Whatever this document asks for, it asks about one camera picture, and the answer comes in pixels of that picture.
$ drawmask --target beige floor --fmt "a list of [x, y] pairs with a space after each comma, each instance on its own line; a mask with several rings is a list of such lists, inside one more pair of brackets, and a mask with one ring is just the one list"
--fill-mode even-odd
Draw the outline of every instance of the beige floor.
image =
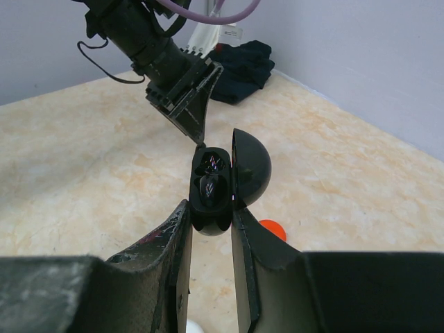
[[[252, 207], [300, 250], [444, 250], [444, 164], [283, 78], [237, 107], [211, 102], [207, 145], [233, 127], [268, 148]], [[98, 80], [0, 107], [0, 255], [103, 259], [187, 197], [194, 145], [144, 99]], [[230, 235], [195, 234], [189, 317], [236, 332]]]

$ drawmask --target purple cable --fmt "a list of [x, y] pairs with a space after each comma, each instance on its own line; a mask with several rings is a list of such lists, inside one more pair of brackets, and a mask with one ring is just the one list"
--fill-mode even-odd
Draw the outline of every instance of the purple cable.
[[[259, 2], [261, 2], [261, 0], [252, 0], [247, 8], [245, 8], [242, 12], [236, 15], [227, 16], [227, 17], [210, 17], [198, 14], [197, 12], [192, 12], [190, 10], [187, 10], [183, 7], [180, 7], [179, 5], [176, 5], [174, 2], [170, 0], [156, 0], [156, 1], [161, 5], [163, 5], [164, 7], [168, 8], [169, 10], [175, 12], [176, 14], [185, 17], [186, 19], [190, 19], [192, 21], [205, 24], [212, 24], [215, 26], [223, 26], [225, 24], [236, 23], [241, 21], [242, 19], [245, 19], [256, 9], [257, 5], [259, 5]], [[217, 3], [219, 9], [220, 7], [222, 7], [224, 1], [225, 0], [219, 0], [219, 2]]]

